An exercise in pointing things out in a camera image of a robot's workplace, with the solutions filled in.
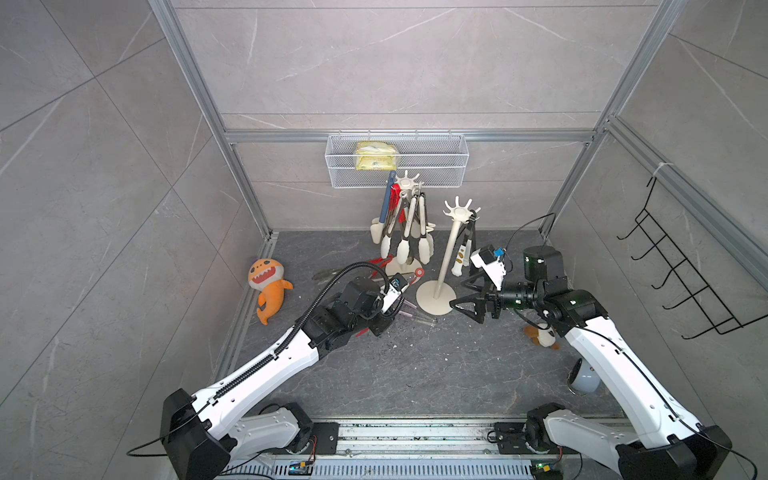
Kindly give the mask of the blue handle cream tongs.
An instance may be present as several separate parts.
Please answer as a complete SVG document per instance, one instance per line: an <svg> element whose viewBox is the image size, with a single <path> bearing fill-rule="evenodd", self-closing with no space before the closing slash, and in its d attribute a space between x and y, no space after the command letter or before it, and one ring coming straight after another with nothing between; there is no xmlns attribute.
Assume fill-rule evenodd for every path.
<svg viewBox="0 0 768 480"><path fill-rule="evenodd" d="M373 220L373 222L371 224L371 227L370 227L371 237L372 237L373 242L376 245L382 245L383 244L382 238L383 238L383 235L384 235L385 227L387 225L387 218L388 218L388 214L389 214L391 194L392 194L393 185L395 183L395 180L396 180L396 172L395 171L390 171L389 175L388 175L388 180L387 180L387 184L386 184L386 190L385 190L384 198L383 198L383 201L382 201L381 212L379 214L379 217L377 219Z"/></svg>

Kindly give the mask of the wide cream handle tongs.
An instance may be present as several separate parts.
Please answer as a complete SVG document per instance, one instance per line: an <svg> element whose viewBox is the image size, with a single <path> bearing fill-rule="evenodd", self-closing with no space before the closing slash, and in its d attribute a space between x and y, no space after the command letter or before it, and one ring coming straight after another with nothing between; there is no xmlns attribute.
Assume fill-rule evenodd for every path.
<svg viewBox="0 0 768 480"><path fill-rule="evenodd" d="M434 240L431 236L431 231L434 227L428 222L426 195L424 193L420 193L418 197L418 214L420 227L418 242L419 261L422 265L426 265L434 254Z"/></svg>

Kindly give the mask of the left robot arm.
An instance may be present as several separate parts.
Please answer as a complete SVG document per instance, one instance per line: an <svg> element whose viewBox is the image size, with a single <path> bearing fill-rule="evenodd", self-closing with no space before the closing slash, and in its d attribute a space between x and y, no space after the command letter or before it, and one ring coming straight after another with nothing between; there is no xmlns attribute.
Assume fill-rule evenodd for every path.
<svg viewBox="0 0 768 480"><path fill-rule="evenodd" d="M303 315L271 346L227 377L163 403L157 439L179 479L214 479L231 461L262 453L301 453L316 445L314 423L296 403L250 417L253 407L294 375L363 330L381 335L399 313L410 281L371 262L339 270Z"/></svg>

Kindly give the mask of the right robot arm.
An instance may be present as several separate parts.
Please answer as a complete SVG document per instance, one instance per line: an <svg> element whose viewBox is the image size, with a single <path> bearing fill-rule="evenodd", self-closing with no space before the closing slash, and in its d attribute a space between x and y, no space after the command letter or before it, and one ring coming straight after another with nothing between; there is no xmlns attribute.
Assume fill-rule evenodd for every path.
<svg viewBox="0 0 768 480"><path fill-rule="evenodd" d="M569 343L620 404L623 429L581 417L558 403L528 412L526 448L547 454L567 448L624 479L712 479L733 454L717 425L705 426L655 378L622 338L607 310L585 290L568 284L561 253L546 244L523 252L524 281L507 280L506 251L492 245L464 253L472 264L464 286L472 294L451 307L482 323L504 310L535 311L529 333L553 333Z"/></svg>

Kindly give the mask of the cream tongs yellow dots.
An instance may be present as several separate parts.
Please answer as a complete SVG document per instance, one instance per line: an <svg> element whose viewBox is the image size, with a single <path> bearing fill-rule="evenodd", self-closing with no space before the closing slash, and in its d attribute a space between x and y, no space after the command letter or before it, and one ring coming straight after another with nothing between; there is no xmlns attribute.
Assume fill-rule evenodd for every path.
<svg viewBox="0 0 768 480"><path fill-rule="evenodd" d="M457 254L456 254L456 257L455 257L455 262L454 262L453 267L451 269L451 273L455 277L460 277L462 275L463 268L464 268L464 266L463 266L463 259L464 259L464 251L465 251L465 247L464 247L465 229L463 231L463 233L464 233L463 242L462 242L462 244L460 245L460 247L459 247L459 249L457 251Z"/></svg>

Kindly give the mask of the black tip steel tongs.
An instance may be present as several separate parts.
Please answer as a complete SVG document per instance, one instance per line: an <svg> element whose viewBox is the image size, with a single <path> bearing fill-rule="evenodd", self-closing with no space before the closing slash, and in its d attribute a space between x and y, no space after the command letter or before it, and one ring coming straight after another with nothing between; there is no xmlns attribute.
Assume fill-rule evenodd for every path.
<svg viewBox="0 0 768 480"><path fill-rule="evenodd" d="M475 243L475 237L476 237L476 222L478 219L477 210L472 210L470 218L468 220L466 229L465 229L465 242L464 242L464 259L463 259L463 266L468 267L469 269L472 269L471 265L471 253L472 253L472 247Z"/></svg>

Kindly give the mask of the red silicone tip tongs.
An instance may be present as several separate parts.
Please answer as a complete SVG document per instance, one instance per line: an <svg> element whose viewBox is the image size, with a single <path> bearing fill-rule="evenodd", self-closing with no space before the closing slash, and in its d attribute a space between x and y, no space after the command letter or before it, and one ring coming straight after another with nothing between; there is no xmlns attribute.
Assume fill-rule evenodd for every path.
<svg viewBox="0 0 768 480"><path fill-rule="evenodd" d="M379 283L379 295L377 299L374 301L373 312L370 314L363 315L363 319L360 322L361 330L359 333L357 333L357 336L361 336L362 334L368 333L368 332L371 333L371 331L368 329L369 322L373 320L378 314L381 313L382 293L388 290L388 283L392 278L400 278L400 279L407 280L409 282L408 289L405 290L403 295L401 296L401 297L404 297L405 300L408 300L406 298L406 294L423 277L423 275L424 275L424 270L421 268L418 268L414 273L409 273L405 275L401 273L396 273L393 276L388 275L387 278L383 278L382 276L378 276L377 278L375 278L374 281Z"/></svg>

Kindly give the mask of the pink tip small tongs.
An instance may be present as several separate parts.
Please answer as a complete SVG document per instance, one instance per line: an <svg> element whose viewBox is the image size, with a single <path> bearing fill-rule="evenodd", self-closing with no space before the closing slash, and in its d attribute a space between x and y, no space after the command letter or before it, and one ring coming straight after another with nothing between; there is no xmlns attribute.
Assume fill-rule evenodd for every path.
<svg viewBox="0 0 768 480"><path fill-rule="evenodd" d="M420 310L416 304L410 302L409 300L405 300L403 302L397 317L406 320L412 320L429 327L434 327L438 323L438 320L435 317L427 315L422 310Z"/></svg>

